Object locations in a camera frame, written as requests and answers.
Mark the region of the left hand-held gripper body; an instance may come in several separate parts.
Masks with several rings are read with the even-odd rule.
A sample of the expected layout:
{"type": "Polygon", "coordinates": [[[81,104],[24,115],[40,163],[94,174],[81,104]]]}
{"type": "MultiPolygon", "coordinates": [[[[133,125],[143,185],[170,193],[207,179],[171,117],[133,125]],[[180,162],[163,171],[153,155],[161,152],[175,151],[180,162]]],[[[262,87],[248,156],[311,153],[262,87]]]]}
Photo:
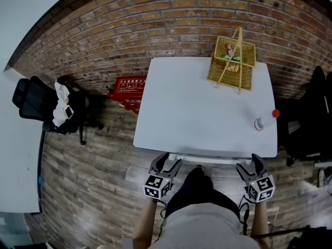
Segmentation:
{"type": "Polygon", "coordinates": [[[144,184],[144,194],[156,200],[163,200],[172,186],[173,181],[170,178],[150,174],[144,184]]]}

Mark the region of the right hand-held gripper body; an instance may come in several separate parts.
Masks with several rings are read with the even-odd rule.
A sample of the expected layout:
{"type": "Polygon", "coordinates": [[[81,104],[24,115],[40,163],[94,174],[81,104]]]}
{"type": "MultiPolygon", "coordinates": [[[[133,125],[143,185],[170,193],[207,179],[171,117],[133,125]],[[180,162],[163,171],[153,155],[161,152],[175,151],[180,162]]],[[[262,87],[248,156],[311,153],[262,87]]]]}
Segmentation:
{"type": "Polygon", "coordinates": [[[255,203],[260,203],[272,198],[274,191],[275,183],[272,175],[250,181],[246,187],[249,199],[255,203]]]}

